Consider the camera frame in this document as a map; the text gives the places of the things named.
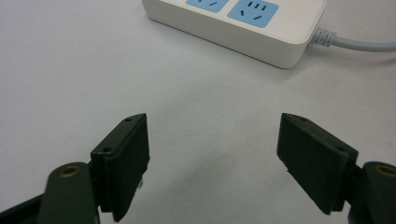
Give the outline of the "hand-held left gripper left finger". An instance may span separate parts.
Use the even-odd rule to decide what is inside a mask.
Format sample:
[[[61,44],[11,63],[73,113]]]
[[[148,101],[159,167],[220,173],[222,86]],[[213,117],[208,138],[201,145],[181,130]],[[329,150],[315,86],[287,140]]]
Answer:
[[[91,152],[96,203],[115,222],[127,214],[149,166],[147,115],[123,119]]]

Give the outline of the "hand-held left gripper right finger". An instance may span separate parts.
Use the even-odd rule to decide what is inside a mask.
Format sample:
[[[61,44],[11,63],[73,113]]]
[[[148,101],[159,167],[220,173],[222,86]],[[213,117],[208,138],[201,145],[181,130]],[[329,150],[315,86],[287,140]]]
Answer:
[[[281,115],[276,154],[324,214],[344,207],[343,186],[359,152],[313,121]]]

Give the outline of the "white power strip blue sockets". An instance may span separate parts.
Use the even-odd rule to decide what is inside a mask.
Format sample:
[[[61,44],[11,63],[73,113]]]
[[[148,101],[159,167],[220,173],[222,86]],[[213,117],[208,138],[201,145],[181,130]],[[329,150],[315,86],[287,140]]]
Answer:
[[[326,0],[141,0],[148,17],[279,68],[301,58]]]

